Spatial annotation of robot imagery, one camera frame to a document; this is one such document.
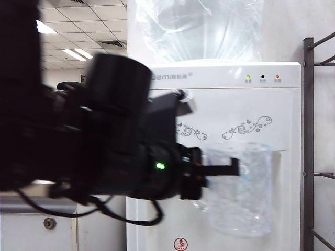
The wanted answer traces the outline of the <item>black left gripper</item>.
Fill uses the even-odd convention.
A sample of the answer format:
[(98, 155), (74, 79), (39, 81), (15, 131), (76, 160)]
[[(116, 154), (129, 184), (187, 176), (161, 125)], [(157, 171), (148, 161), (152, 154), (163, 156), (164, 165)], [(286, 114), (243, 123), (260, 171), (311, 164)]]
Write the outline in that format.
[(230, 165), (204, 166), (202, 151), (198, 147), (186, 148), (186, 155), (182, 162), (182, 182), (180, 185), (180, 199), (199, 200), (202, 189), (207, 187), (205, 176), (238, 176), (239, 160), (231, 158)]

